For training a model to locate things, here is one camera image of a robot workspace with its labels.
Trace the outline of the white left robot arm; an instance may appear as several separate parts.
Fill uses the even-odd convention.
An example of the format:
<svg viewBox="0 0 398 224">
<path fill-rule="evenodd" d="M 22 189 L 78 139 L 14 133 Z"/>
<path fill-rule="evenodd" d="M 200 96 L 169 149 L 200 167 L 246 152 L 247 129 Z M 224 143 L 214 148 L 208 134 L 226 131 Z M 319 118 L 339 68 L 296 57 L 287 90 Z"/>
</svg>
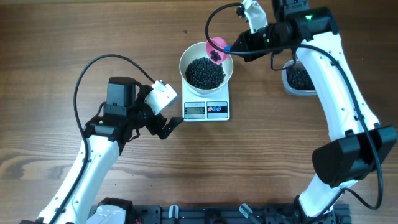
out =
<svg viewBox="0 0 398 224">
<path fill-rule="evenodd" d="M 132 202 L 107 198 L 94 206 L 101 184 L 126 143 L 147 128 L 165 139 L 183 118 L 165 119 L 161 111 L 178 97 L 169 84 L 157 80 L 141 85 L 128 77 L 111 77 L 107 99 L 82 132 L 79 155 L 58 192 L 36 223 L 139 223 Z"/>
</svg>

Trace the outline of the pink scoop blue handle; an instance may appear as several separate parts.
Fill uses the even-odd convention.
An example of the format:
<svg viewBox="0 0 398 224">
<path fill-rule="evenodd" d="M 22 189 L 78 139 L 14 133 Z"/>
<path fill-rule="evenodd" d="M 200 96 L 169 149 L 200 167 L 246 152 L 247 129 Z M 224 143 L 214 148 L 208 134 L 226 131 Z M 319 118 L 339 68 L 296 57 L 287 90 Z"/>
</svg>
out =
<svg viewBox="0 0 398 224">
<path fill-rule="evenodd" d="M 227 44 L 227 42 L 222 39 L 221 37 L 214 37 L 211 38 L 211 41 L 218 47 L 223 50 L 231 50 L 231 45 Z M 209 41 L 206 42 L 206 52 L 208 58 L 215 64 L 221 65 L 221 64 L 233 64 L 233 59 L 230 56 L 230 54 L 221 52 L 219 50 L 216 50 Z"/>
</svg>

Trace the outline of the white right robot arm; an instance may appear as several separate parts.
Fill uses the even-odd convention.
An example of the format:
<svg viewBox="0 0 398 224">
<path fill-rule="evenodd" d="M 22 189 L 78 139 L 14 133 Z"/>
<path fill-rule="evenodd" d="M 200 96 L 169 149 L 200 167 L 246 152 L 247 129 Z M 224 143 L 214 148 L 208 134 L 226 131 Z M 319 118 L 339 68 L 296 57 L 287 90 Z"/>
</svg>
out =
<svg viewBox="0 0 398 224">
<path fill-rule="evenodd" d="M 336 201 L 352 192 L 355 183 L 377 174 L 377 200 L 381 206 L 384 183 L 381 165 L 397 141 L 392 126 L 381 126 L 369 109 L 343 53 L 336 20 L 327 7 L 310 8 L 305 1 L 273 1 L 275 22 L 256 1 L 236 4 L 236 12 L 249 24 L 231 46 L 232 54 L 250 62 L 285 49 L 309 74 L 322 104 L 330 142 L 312 154 L 315 176 L 298 196 L 306 223 L 320 221 Z"/>
</svg>

